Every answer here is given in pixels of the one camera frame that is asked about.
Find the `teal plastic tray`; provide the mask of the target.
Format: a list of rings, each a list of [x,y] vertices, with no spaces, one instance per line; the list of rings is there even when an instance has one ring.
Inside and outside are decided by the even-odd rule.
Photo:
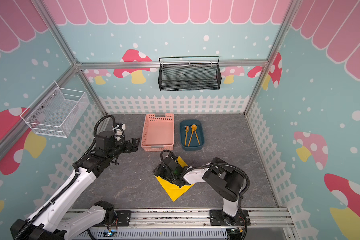
[[[180,123],[181,145],[185,151],[199,151],[205,139],[202,123],[196,119],[184,120]]]

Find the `black mesh wall basket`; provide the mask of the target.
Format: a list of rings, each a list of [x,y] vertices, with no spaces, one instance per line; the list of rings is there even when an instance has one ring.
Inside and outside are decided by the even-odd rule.
[[[159,58],[160,91],[219,90],[222,82],[219,56]]]

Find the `aluminium mounting rail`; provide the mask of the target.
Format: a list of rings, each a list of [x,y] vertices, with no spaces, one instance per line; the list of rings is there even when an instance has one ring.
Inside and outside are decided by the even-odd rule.
[[[240,228],[244,226],[211,226],[210,210],[206,208],[190,209],[132,209],[128,227],[108,227],[98,207],[89,210],[71,209],[65,213],[57,228],[62,230],[75,227],[85,231],[87,228],[104,229],[165,229],[165,228]],[[249,208],[251,225],[249,228],[292,228],[294,223],[286,208]]]

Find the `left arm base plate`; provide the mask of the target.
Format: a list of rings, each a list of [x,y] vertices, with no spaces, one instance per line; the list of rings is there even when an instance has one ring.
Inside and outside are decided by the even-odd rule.
[[[131,220],[131,211],[115,210],[113,221],[108,227],[128,227]]]

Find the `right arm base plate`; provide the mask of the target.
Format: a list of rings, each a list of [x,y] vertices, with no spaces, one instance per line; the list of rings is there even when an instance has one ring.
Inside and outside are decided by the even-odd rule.
[[[250,226],[251,220],[249,212],[241,208],[234,217],[224,213],[223,210],[210,210],[210,224],[211,226]]]

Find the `orange plastic spoon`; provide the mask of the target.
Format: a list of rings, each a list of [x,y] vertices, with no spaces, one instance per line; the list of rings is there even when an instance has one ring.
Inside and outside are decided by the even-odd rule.
[[[191,128],[192,128],[192,132],[191,132],[191,137],[190,137],[190,140],[189,140],[189,143],[188,143],[188,147],[190,146],[190,144],[192,142],[193,135],[194,135],[195,131],[197,130],[197,125],[193,124],[193,125],[191,125]]]

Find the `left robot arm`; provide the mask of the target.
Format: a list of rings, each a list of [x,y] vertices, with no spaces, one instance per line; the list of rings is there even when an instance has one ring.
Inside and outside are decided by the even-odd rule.
[[[96,202],[82,214],[63,223],[62,219],[77,198],[102,172],[117,164],[119,155],[137,152],[140,139],[126,140],[125,125],[112,115],[95,124],[94,140],[80,159],[72,164],[73,172],[52,197],[26,220],[11,226],[15,240],[71,240],[102,224],[107,228],[118,223],[115,207],[106,201]]]

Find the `pink plastic basket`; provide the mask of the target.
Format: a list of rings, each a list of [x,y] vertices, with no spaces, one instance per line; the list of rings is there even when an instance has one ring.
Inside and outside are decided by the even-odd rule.
[[[141,147],[145,152],[173,150],[175,117],[172,113],[145,116]]]

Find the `orange plastic knife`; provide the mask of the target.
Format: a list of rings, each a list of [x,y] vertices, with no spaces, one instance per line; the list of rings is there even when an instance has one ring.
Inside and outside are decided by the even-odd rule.
[[[200,145],[200,139],[199,139],[197,130],[194,130],[194,135],[196,136],[196,139],[198,141],[198,145]]]

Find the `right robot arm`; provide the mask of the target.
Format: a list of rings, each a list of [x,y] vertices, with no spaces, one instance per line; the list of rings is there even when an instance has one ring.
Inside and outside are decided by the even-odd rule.
[[[223,208],[210,211],[211,225],[250,225],[241,209],[243,195],[250,187],[250,178],[242,169],[219,158],[201,167],[190,167],[169,150],[163,150],[160,158],[154,175],[172,201],[195,184],[208,184],[223,198]]]

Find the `orange plastic fork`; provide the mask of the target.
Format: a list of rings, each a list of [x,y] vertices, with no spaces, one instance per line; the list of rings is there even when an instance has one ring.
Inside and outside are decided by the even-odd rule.
[[[187,146],[188,132],[189,132],[189,126],[185,126],[185,144],[184,144],[185,147]]]

